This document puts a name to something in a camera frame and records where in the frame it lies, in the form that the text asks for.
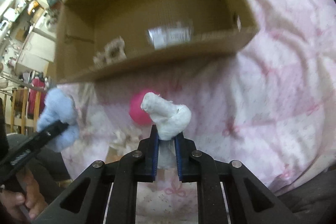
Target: blue cotton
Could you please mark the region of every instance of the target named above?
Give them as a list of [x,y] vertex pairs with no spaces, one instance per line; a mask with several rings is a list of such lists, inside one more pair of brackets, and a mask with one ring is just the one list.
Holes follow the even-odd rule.
[[45,108],[37,121],[37,131],[40,132],[48,125],[60,120],[69,124],[68,129],[51,140],[47,147],[55,152],[72,146],[79,138],[77,111],[73,100],[60,89],[51,89],[44,100]]

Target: open cardboard box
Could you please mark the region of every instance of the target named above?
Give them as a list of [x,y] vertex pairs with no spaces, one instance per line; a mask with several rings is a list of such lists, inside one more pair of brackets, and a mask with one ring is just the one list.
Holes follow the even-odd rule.
[[[191,22],[191,41],[155,49],[148,30]],[[57,33],[58,83],[93,81],[148,65],[204,54],[231,54],[258,26],[246,0],[66,0]],[[93,56],[122,37],[126,59],[103,68]]]

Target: hand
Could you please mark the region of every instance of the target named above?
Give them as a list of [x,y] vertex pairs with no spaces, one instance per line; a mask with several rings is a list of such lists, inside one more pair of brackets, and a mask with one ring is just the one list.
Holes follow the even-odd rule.
[[40,193],[40,187],[34,179],[30,170],[26,170],[23,182],[26,184],[26,197],[21,193],[13,193],[3,190],[0,193],[0,201],[15,219],[26,221],[26,217],[21,212],[19,205],[25,204],[29,210],[29,217],[33,220],[48,206],[44,197]]

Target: pink blanket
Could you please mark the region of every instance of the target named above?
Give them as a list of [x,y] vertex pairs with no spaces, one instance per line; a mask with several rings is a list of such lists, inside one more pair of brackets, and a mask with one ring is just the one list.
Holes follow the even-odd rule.
[[[128,115],[130,98],[144,88],[187,105],[193,116],[185,136],[216,160],[240,160],[273,192],[293,189],[335,161],[336,4],[248,1],[261,30],[235,57],[62,86],[81,115],[82,137],[63,152],[73,178],[105,158],[113,131],[149,135]],[[162,216],[196,221],[196,188],[182,185],[174,170],[160,171],[155,184],[138,189],[138,223],[158,223]]]

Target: pink ball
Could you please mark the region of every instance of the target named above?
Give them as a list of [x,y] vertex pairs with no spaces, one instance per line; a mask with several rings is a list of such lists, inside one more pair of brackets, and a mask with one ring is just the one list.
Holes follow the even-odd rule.
[[151,117],[149,116],[149,114],[141,109],[141,103],[143,101],[143,98],[148,92],[153,92],[155,94],[158,94],[155,91],[150,90],[150,89],[142,90],[132,97],[130,104],[129,104],[130,117],[132,118],[134,122],[136,122],[137,124],[141,126],[153,124],[153,121]]

